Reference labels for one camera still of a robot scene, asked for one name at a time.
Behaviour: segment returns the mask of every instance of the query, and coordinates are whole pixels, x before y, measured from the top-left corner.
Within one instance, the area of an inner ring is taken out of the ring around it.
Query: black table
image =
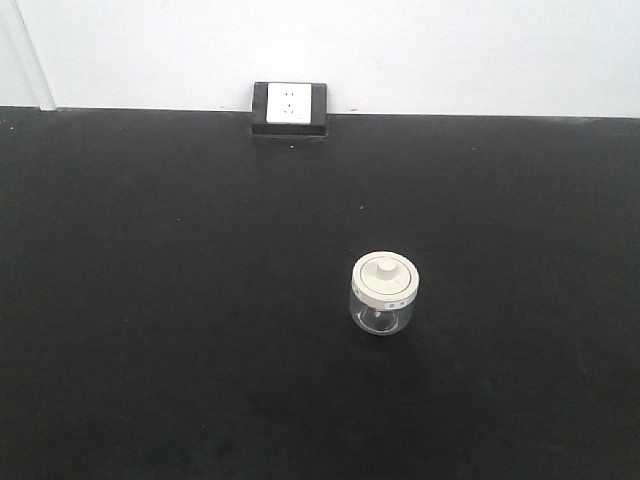
[[[0,478],[640,478],[640,121],[248,129],[0,109]]]

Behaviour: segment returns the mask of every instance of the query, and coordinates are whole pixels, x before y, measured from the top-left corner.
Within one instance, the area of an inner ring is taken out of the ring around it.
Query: wall socket
[[[267,87],[267,123],[311,123],[310,83],[270,83]]]
[[[251,133],[275,137],[327,135],[327,85],[255,82]]]

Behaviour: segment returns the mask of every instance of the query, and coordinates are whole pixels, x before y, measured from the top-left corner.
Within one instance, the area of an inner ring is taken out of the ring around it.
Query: jar lid
[[[353,267],[353,293],[376,310],[398,310],[411,304],[418,293],[416,267],[393,252],[371,252]]]

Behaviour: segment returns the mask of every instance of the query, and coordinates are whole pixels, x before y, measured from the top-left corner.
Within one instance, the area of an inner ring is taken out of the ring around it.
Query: clear glass jar
[[[407,326],[413,315],[413,303],[398,310],[377,310],[362,302],[351,289],[349,309],[356,324],[374,335],[393,335]]]
[[[402,255],[372,252],[353,267],[349,309],[356,324],[374,335],[392,335],[407,326],[420,276]]]

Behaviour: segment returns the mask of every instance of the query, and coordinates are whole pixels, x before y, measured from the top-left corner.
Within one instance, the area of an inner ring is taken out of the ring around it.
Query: white knob
[[[378,260],[378,269],[376,271],[376,277],[382,280],[392,279],[398,268],[398,263],[392,258],[381,258]]]

